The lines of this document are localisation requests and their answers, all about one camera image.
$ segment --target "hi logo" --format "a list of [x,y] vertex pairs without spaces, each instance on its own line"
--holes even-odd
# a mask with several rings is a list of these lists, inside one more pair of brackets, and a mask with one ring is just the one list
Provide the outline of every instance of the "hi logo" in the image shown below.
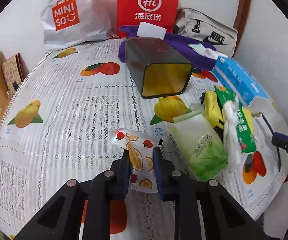
[[212,34],[208,35],[206,38],[204,38],[204,42],[208,42],[210,44],[213,44],[213,45],[227,45],[227,44],[224,44],[225,40],[225,37],[222,36],[222,35],[219,35],[218,33],[216,32],[212,32]]
[[137,3],[142,10],[153,12],[161,7],[162,0],[137,0]]
[[76,0],[58,0],[52,8],[56,30],[61,30],[80,22],[77,13]]

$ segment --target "white lace tablecloth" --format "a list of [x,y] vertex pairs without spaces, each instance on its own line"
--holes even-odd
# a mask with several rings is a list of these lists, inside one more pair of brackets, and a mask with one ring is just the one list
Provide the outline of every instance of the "white lace tablecloth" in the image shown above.
[[[186,171],[176,144],[170,139],[166,121],[151,125],[158,98],[143,100],[129,70],[118,59],[122,40],[75,46],[76,52],[54,58],[46,55],[22,83],[0,126],[0,229],[16,235],[30,218],[69,179],[93,179],[121,158],[123,149],[108,141],[108,133],[128,128],[164,139],[164,158]],[[96,63],[115,62],[119,73],[81,76]],[[220,83],[192,76],[185,93],[179,95],[187,107],[200,102],[202,93]],[[31,101],[41,102],[42,123],[17,128],[8,123]],[[288,134],[287,125],[271,103],[263,111],[274,130]],[[255,118],[255,140],[266,165],[266,176],[247,185],[242,167],[216,178],[255,219],[266,209],[288,171],[288,155],[281,150],[282,170],[271,133],[262,118]],[[242,155],[244,163],[247,154]],[[129,191],[125,200],[127,227],[111,239],[173,239],[174,203],[164,203],[157,194]]]

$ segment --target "blue and white carton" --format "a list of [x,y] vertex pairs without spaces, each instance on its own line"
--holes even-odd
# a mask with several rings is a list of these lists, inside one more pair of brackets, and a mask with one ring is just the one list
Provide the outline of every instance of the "blue and white carton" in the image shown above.
[[235,60],[218,57],[213,73],[225,87],[231,88],[238,95],[241,103],[252,114],[262,111],[269,101],[261,85]]

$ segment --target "purple cloth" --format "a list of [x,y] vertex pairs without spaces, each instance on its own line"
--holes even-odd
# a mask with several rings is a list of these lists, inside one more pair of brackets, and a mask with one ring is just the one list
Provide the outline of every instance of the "purple cloth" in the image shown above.
[[[128,37],[135,37],[138,26],[129,25],[121,26],[120,30],[128,34]],[[176,49],[180,54],[182,54],[186,59],[188,59],[194,68],[212,70],[216,60],[203,57],[195,52],[192,48],[188,47],[188,44],[199,44],[201,43],[205,48],[211,48],[212,50],[217,51],[217,49],[208,42],[197,41],[192,38],[181,36],[173,33],[166,33],[164,41],[167,42],[170,46]],[[121,62],[125,63],[125,41],[123,41],[118,50],[118,58]]]

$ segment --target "nike bag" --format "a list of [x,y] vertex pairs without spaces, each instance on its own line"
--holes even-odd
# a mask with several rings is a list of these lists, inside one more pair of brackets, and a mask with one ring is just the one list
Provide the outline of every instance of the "nike bag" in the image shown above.
[[41,20],[47,51],[103,41],[112,34],[111,20],[100,0],[46,0]]
[[192,8],[177,13],[178,34],[213,44],[217,51],[232,57],[236,47],[237,30],[213,20]]
[[117,35],[126,37],[120,31],[121,25],[139,25],[147,22],[165,28],[173,33],[178,0],[117,0]]

